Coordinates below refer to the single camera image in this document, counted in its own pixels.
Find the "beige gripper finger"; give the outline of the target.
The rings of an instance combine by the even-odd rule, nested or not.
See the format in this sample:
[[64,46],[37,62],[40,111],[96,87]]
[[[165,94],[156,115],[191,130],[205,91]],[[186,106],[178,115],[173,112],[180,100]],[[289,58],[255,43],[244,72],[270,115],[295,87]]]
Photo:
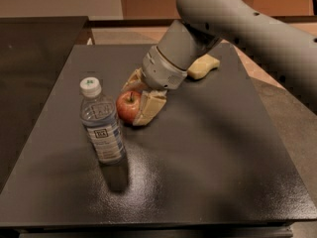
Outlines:
[[149,87],[143,82],[142,70],[137,68],[132,72],[126,83],[123,85],[121,91],[137,91],[142,93],[148,89]]
[[140,108],[133,121],[134,126],[148,125],[166,104],[166,90],[143,91]]

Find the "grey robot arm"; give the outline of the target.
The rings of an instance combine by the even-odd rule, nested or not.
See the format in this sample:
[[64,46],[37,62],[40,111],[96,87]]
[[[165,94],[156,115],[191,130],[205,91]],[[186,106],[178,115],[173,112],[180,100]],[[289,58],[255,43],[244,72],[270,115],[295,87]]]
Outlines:
[[306,32],[259,13],[242,0],[176,0],[172,22],[123,86],[141,91],[131,124],[144,126],[166,104],[188,69],[221,41],[239,48],[311,111],[317,110],[317,42]]

